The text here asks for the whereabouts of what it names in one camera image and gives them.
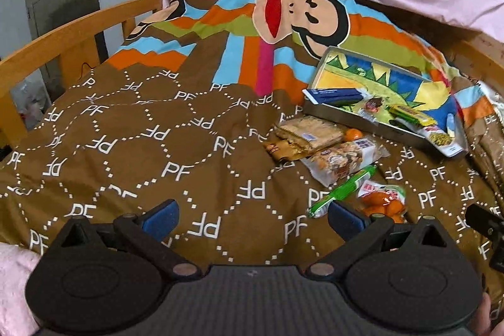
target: bed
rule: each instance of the bed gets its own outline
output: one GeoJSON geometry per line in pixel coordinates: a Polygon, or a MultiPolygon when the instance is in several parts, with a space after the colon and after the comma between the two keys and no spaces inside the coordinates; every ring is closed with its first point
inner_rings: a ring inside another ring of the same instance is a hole
{"type": "Polygon", "coordinates": [[[162,2],[94,12],[0,62],[0,126],[13,147],[0,173],[0,242],[43,254],[73,215],[109,222],[174,198],[180,224],[164,243],[203,269],[309,265],[342,243],[327,221],[305,215],[326,190],[299,162],[275,164],[261,142],[274,122],[302,112],[301,90],[333,42],[429,78],[440,90],[434,108],[450,101],[463,117],[467,158],[440,162],[383,140],[391,155],[374,179],[406,188],[410,221],[439,218],[500,306],[489,244],[463,215],[473,202],[500,213],[504,135],[459,71],[502,90],[499,42],[370,0],[162,2]],[[94,35],[119,24],[124,44],[100,65],[94,35]],[[9,89],[56,57],[66,92],[28,133],[9,89]]]}

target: black device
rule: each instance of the black device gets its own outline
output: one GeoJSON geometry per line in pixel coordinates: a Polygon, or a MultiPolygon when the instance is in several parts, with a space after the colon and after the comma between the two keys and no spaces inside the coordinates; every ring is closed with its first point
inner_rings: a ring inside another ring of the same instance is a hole
{"type": "Polygon", "coordinates": [[[490,240],[493,254],[488,265],[504,273],[504,219],[478,204],[466,210],[466,224],[490,240]]]}
{"type": "Polygon", "coordinates": [[[69,219],[26,285],[37,334],[472,334],[480,278],[434,217],[394,224],[334,202],[328,221],[346,242],[306,271],[214,265],[203,273],[160,242],[178,212],[168,200],[111,224],[69,219]]]}

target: snack bag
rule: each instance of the snack bag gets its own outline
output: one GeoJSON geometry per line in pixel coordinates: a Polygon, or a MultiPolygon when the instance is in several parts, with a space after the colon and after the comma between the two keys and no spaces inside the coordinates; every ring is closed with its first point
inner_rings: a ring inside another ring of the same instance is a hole
{"type": "Polygon", "coordinates": [[[262,144],[268,154],[280,163],[296,161],[311,154],[310,151],[298,146],[296,143],[290,143],[288,140],[266,140],[262,144]]]}
{"type": "Polygon", "coordinates": [[[437,125],[419,128],[415,125],[409,124],[403,119],[397,119],[400,123],[404,124],[411,131],[425,137],[438,151],[446,157],[456,156],[458,153],[463,152],[464,149],[448,135],[447,132],[440,129],[437,125]]]}
{"type": "Polygon", "coordinates": [[[304,148],[308,154],[343,140],[343,131],[334,123],[303,116],[275,124],[275,134],[304,148]]]}
{"type": "Polygon", "coordinates": [[[380,96],[363,100],[356,105],[356,107],[359,107],[357,114],[373,124],[379,123],[380,121],[386,120],[387,117],[384,104],[384,98],[380,96]]]}
{"type": "Polygon", "coordinates": [[[378,213],[387,215],[398,224],[405,222],[403,215],[406,212],[406,192],[403,187],[367,180],[362,184],[357,197],[362,205],[361,212],[368,217],[378,213]]]}
{"type": "Polygon", "coordinates": [[[408,123],[416,124],[420,127],[432,126],[437,122],[420,110],[416,110],[408,105],[394,104],[387,106],[387,110],[395,117],[400,117],[408,123]]]}
{"type": "Polygon", "coordinates": [[[310,174],[317,181],[329,187],[340,178],[356,173],[389,155],[383,145],[371,136],[366,136],[317,151],[310,158],[302,158],[301,162],[308,167],[310,174]]]}

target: blue pad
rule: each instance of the blue pad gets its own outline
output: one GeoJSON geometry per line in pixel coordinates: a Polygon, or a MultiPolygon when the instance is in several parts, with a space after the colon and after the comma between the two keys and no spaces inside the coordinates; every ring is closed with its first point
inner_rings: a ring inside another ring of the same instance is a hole
{"type": "Polygon", "coordinates": [[[329,205],[327,220],[334,232],[345,241],[349,241],[366,228],[364,221],[358,215],[345,209],[337,201],[329,205]]]}
{"type": "Polygon", "coordinates": [[[180,211],[176,201],[169,202],[142,222],[142,230],[161,242],[178,224],[180,211]]]}

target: sticker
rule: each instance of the sticker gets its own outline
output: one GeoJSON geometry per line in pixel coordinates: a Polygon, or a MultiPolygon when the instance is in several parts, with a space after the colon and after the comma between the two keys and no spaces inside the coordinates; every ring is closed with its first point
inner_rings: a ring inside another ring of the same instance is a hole
{"type": "Polygon", "coordinates": [[[301,134],[301,137],[303,137],[306,141],[313,141],[317,139],[314,135],[311,135],[309,133],[303,133],[301,134]]]}

